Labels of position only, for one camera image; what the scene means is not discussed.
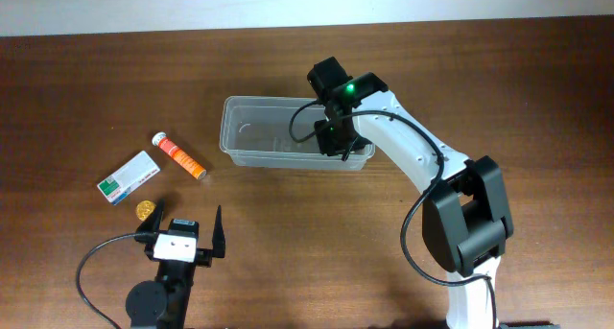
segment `brown wooden tabletop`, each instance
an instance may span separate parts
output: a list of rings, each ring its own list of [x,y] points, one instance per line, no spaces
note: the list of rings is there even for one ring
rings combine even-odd
[[[438,138],[503,169],[515,232],[497,274],[502,322],[611,327],[613,45],[612,17],[2,38],[0,327],[106,328],[75,269],[159,198],[169,217],[201,223],[202,247],[224,209],[226,258],[197,270],[187,327],[443,320],[447,291],[398,242],[418,193],[385,154],[361,172],[313,172],[242,168],[220,151],[228,96],[313,97],[306,74],[329,56],[374,72]],[[152,146],[158,130],[202,161],[204,181]],[[96,183],[142,150],[161,173],[112,206]],[[421,214],[408,242],[444,277]],[[88,262],[83,288],[128,327],[126,295],[156,268],[118,243]]]

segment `black cable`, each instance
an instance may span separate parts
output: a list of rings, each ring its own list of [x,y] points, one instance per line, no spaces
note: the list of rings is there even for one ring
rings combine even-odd
[[[100,316],[104,320],[106,320],[108,322],[108,324],[113,326],[113,328],[115,328],[115,329],[121,329],[119,324],[117,324],[115,321],[113,321],[113,319],[109,318],[107,315],[103,314],[102,311],[98,310],[98,308],[96,306],[94,306],[94,304],[92,304],[89,301],[89,299],[87,298],[87,296],[83,292],[83,289],[81,288],[81,270],[83,269],[83,266],[85,265],[85,262],[87,262],[89,257],[91,257],[94,253],[96,253],[101,248],[103,248],[103,247],[105,247],[105,246],[107,246],[107,245],[109,245],[111,243],[114,243],[114,242],[117,242],[117,241],[120,241],[120,240],[124,240],[124,239],[127,239],[127,238],[146,237],[146,236],[155,237],[155,234],[154,233],[150,233],[150,232],[128,233],[128,234],[124,234],[124,235],[121,235],[121,236],[118,236],[118,237],[115,237],[115,238],[111,238],[111,239],[109,239],[107,241],[104,241],[104,242],[98,244],[96,247],[94,247],[91,250],[89,250],[89,252],[87,252],[87,254],[85,254],[83,259],[79,263],[79,266],[77,267],[77,274],[75,276],[75,285],[77,286],[77,292],[79,292],[79,295],[81,296],[81,299],[83,300],[85,305],[87,305],[90,309],[92,309],[92,311],[95,312],[98,316]]]
[[[424,138],[424,140],[429,144],[429,146],[431,146],[431,148],[433,149],[433,151],[435,152],[436,156],[437,156],[437,164],[439,165],[438,169],[437,169],[437,174],[435,175],[435,177],[433,178],[433,180],[431,180],[431,184],[429,185],[429,187],[422,193],[422,195],[420,195],[420,197],[418,198],[418,200],[413,204],[412,208],[410,209],[410,211],[408,212],[407,216],[405,217],[405,220],[403,221],[403,224],[401,226],[401,249],[403,250],[403,254],[405,255],[405,259],[407,259],[407,261],[410,263],[410,266],[412,266],[412,268],[418,273],[420,274],[422,277],[424,277],[425,279],[433,282],[434,284],[440,285],[440,286],[446,286],[446,287],[458,287],[458,286],[465,286],[467,284],[470,284],[471,282],[474,281],[478,281],[478,280],[484,280],[486,282],[486,285],[488,287],[488,291],[490,293],[490,302],[492,303],[492,328],[496,329],[497,328],[497,306],[495,303],[495,293],[494,293],[494,288],[492,287],[492,282],[491,282],[491,277],[488,275],[474,275],[471,276],[465,280],[462,281],[445,281],[445,280],[440,280],[432,275],[430,275],[429,273],[427,273],[426,271],[424,271],[416,262],[415,260],[412,258],[408,248],[407,248],[407,230],[408,227],[410,226],[410,222],[412,221],[413,215],[415,214],[415,212],[417,211],[417,209],[420,207],[420,205],[422,205],[422,203],[424,202],[425,199],[427,199],[431,193],[433,192],[433,190],[435,189],[435,187],[437,186],[437,184],[439,183],[439,181],[441,180],[441,177],[443,176],[443,169],[444,169],[444,155],[441,152],[441,150],[439,149],[439,147],[437,146],[437,144],[431,139],[431,137],[424,132],[424,130],[422,130],[421,128],[419,128],[416,124],[414,124],[412,121],[396,114],[396,113],[392,113],[392,112],[388,112],[388,111],[383,111],[383,110],[364,110],[364,111],[358,111],[358,112],[352,112],[349,114],[346,114],[344,116],[340,116],[340,117],[336,117],[333,118],[329,121],[327,121],[325,124],[322,124],[317,130],[309,133],[307,136],[302,137],[302,138],[296,138],[295,135],[292,133],[292,126],[293,126],[293,122],[295,117],[297,116],[297,114],[304,108],[308,107],[308,106],[312,106],[315,104],[318,104],[319,101],[313,101],[312,103],[309,103],[301,108],[299,108],[295,114],[293,115],[293,118],[290,120],[290,125],[288,127],[289,131],[290,131],[290,136],[292,137],[292,139],[296,142],[296,143],[300,143],[300,142],[304,142],[310,138],[312,138],[313,136],[321,133],[322,131],[324,131],[325,129],[328,129],[331,125],[342,121],[343,119],[347,119],[347,118],[352,118],[352,117],[358,117],[358,116],[363,116],[363,115],[383,115],[383,116],[387,116],[390,117],[391,120],[396,119],[404,124],[406,124],[407,126],[409,126],[410,128],[412,128],[415,132],[417,132],[420,136],[422,136],[422,138]]]

